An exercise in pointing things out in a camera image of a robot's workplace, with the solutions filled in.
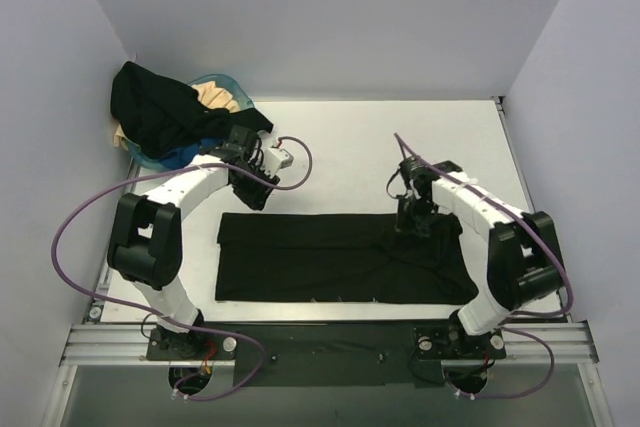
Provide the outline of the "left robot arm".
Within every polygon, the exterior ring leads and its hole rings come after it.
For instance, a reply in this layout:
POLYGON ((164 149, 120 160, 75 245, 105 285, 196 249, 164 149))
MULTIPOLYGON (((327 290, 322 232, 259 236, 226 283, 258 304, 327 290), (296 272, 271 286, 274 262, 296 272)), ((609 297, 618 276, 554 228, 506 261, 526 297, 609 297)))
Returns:
POLYGON ((128 193, 120 198, 107 263, 160 312, 157 332, 162 347, 193 359, 206 344, 205 333, 197 328, 203 325, 203 314, 179 279, 182 221, 226 187, 250 209, 262 210, 280 182, 277 173, 292 163, 287 151, 277 145, 263 147, 257 133, 236 126, 228 140, 201 148, 188 164, 189 172, 142 195, 128 193))

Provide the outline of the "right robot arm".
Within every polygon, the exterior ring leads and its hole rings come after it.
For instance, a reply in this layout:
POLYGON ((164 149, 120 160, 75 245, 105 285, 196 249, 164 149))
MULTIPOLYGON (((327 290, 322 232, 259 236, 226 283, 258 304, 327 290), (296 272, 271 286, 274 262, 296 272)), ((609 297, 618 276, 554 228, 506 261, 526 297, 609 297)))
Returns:
POLYGON ((529 303, 566 286, 548 214, 509 205, 451 161, 427 166, 415 156, 406 157, 395 175, 405 187, 395 197, 397 232, 430 237, 446 210, 487 243, 486 285, 448 321, 446 343, 454 354, 469 356, 510 315, 522 315, 529 303))

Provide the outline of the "black graphic t shirt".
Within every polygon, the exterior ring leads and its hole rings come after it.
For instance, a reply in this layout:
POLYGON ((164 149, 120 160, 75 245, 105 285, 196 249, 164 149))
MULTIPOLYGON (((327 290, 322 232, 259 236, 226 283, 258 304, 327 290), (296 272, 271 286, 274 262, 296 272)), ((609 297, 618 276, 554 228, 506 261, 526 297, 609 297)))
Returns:
POLYGON ((238 214, 220 222, 219 301, 462 305, 478 288, 460 222, 400 234, 392 214, 238 214))

